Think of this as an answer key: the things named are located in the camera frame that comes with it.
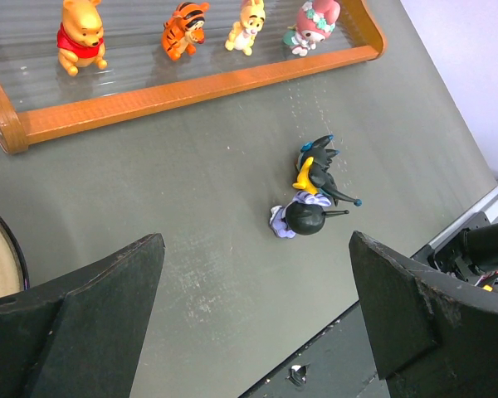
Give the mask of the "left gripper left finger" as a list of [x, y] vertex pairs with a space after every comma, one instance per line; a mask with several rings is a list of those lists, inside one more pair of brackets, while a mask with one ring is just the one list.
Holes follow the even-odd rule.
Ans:
[[0, 298], [0, 397], [128, 397], [164, 254], [149, 234]]

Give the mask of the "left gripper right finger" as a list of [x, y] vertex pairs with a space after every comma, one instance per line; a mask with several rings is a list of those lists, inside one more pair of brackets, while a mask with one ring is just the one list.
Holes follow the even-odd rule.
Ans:
[[378, 377], [392, 397], [498, 397], [498, 294], [359, 231], [349, 254]]

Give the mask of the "pink rabbit toy figure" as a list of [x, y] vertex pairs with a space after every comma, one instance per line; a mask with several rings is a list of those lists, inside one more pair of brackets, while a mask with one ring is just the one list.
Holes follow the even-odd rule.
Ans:
[[317, 44], [327, 40], [336, 28], [341, 6], [333, 0], [305, 1], [295, 25], [283, 36], [283, 43], [296, 56], [306, 56]]

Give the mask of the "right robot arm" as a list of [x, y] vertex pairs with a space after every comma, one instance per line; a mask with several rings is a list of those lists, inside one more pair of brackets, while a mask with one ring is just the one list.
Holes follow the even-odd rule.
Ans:
[[444, 274], [492, 291], [498, 281], [498, 223], [476, 213], [438, 247], [430, 247], [426, 261]]

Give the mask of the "orange wooden shelf rack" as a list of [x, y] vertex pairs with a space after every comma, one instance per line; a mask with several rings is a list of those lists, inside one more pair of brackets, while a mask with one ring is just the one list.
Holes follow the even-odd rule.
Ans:
[[32, 144], [381, 57], [387, 39], [364, 1], [344, 1], [339, 17], [354, 47], [18, 113], [0, 84], [0, 146]]

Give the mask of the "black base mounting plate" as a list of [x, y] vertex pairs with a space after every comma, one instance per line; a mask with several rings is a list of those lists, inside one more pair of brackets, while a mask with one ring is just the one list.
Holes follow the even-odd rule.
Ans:
[[388, 397], [358, 302], [242, 393], [243, 397]]

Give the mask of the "black purple small toy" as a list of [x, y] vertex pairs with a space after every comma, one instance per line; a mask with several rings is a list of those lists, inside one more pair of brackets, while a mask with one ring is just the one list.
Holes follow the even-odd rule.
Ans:
[[326, 210], [331, 205], [323, 194], [298, 191], [287, 205], [271, 208], [269, 226], [281, 239], [313, 235], [324, 227], [327, 218], [349, 214], [348, 210]]

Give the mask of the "black spiky toy figure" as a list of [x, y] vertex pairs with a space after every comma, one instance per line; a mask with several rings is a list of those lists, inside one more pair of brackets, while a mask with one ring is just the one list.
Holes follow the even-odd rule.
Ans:
[[339, 154], [337, 149], [327, 148], [333, 138], [333, 134], [325, 135], [300, 148], [300, 154], [295, 161], [297, 177], [292, 186], [313, 195], [322, 194], [330, 198], [336, 206], [339, 201], [361, 206], [363, 203], [359, 198], [350, 197], [338, 189], [334, 177], [330, 174], [333, 158]]

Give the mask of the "yellow bear toy figure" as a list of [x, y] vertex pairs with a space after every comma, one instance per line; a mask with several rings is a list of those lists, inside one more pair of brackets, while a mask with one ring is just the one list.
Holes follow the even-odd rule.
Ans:
[[97, 7], [101, 1], [66, 0], [62, 3], [61, 24], [56, 35], [58, 61], [69, 76], [80, 68], [96, 65], [104, 70], [105, 40], [103, 22]]

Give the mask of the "orange tiger toy figure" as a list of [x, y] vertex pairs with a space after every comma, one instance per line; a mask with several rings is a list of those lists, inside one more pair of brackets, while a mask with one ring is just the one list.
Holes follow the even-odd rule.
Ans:
[[196, 53], [196, 45], [205, 42], [205, 13], [208, 2], [181, 2], [170, 19], [164, 23], [161, 45], [172, 61], [178, 61], [184, 53]]

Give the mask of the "tan rabbit toy figure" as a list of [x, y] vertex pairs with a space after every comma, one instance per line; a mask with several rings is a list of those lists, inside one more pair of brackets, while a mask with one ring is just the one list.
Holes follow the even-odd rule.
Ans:
[[257, 34], [266, 20], [265, 3], [262, 0], [242, 1], [239, 20], [234, 22], [225, 41], [228, 51], [242, 51], [246, 56], [252, 54]]

